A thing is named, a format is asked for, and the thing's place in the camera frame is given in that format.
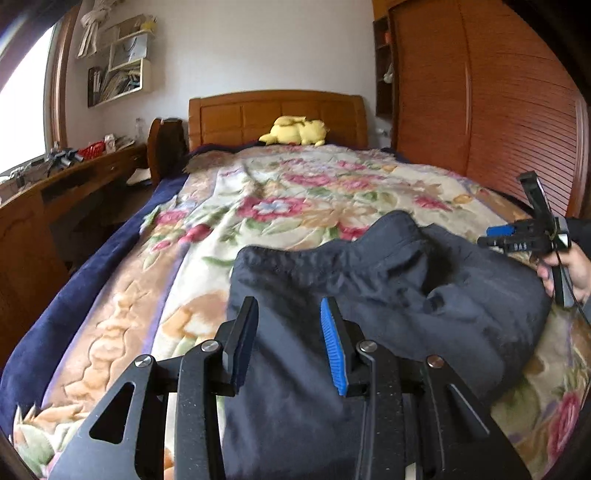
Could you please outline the person's right hand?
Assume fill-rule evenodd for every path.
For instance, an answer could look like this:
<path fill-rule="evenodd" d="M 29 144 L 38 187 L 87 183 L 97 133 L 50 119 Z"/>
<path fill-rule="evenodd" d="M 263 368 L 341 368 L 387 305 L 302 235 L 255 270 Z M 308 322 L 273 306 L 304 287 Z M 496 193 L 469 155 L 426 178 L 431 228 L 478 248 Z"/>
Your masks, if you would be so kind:
<path fill-rule="evenodd" d="M 590 297 L 591 263 L 577 243 L 572 243 L 568 251 L 551 253 L 537 262 L 537 275 L 541 279 L 548 296 L 554 295 L 554 280 L 551 268 L 561 264 L 568 271 L 573 287 L 573 296 L 581 304 Z"/>

